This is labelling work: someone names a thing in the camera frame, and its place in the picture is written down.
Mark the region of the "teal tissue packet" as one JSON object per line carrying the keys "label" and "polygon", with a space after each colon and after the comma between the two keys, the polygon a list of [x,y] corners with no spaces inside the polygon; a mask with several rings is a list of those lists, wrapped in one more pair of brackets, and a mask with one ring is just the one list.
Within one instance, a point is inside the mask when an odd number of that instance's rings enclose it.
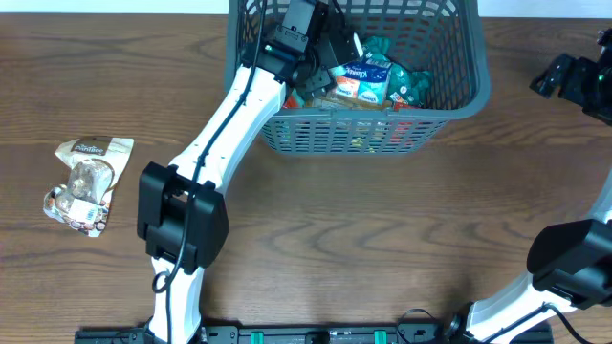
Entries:
{"label": "teal tissue packet", "polygon": [[382,105],[390,80],[392,63],[376,59],[353,61],[330,70],[336,81],[333,93],[338,97]]}

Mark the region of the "orange pasta packet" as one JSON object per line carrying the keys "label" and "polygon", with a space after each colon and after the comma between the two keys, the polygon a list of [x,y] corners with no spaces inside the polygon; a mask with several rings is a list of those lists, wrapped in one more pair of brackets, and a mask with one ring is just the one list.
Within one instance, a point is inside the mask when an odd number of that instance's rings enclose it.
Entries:
{"label": "orange pasta packet", "polygon": [[321,108],[338,110],[390,110],[399,112],[404,109],[416,109],[403,102],[392,102],[386,100],[383,104],[372,104],[356,99],[335,98],[335,97],[314,97],[309,100],[301,98],[297,94],[291,94],[282,106],[283,109],[298,108]]}

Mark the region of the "green Nescafe coffee bag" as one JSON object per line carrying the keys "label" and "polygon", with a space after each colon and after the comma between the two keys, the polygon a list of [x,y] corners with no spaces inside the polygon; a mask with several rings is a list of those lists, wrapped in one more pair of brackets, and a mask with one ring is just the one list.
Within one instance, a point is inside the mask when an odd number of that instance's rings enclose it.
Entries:
{"label": "green Nescafe coffee bag", "polygon": [[370,36],[362,42],[364,57],[391,63],[387,98],[394,104],[422,108],[426,95],[432,86],[432,74],[429,71],[409,71],[402,64],[392,60],[386,54],[391,41],[381,36]]}

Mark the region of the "beige snack pouch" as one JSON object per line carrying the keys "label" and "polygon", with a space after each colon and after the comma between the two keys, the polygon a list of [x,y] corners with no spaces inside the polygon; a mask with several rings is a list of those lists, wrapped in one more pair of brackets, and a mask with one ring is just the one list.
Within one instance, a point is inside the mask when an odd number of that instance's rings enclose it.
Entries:
{"label": "beige snack pouch", "polygon": [[55,156],[70,175],[45,195],[44,213],[88,237],[98,237],[107,226],[113,192],[134,143],[129,138],[82,137],[60,144]]}

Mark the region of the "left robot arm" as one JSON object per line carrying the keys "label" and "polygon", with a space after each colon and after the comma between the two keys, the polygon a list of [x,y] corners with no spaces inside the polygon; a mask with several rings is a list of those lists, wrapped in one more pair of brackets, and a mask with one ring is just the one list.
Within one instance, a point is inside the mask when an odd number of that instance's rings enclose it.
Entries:
{"label": "left robot arm", "polygon": [[225,195],[261,128],[292,90],[324,92],[330,69],[363,55],[336,1],[292,1],[277,24],[267,10],[258,4],[255,39],[234,43],[233,82],[205,128],[168,165],[151,162],[140,175],[137,234],[155,273],[150,343],[190,343],[199,333],[205,270],[230,229]]}

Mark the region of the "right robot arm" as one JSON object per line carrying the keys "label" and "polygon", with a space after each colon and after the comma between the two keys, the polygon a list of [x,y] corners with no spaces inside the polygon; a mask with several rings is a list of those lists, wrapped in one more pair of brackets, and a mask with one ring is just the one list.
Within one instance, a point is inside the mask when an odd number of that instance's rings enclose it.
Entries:
{"label": "right robot arm", "polygon": [[[533,91],[578,105],[611,122],[611,31],[600,32],[598,60],[560,54],[533,79]],[[547,226],[535,237],[527,269],[495,295],[456,313],[438,343],[551,343],[555,316],[584,342],[566,315],[611,304],[611,184],[605,183],[586,217]]]}

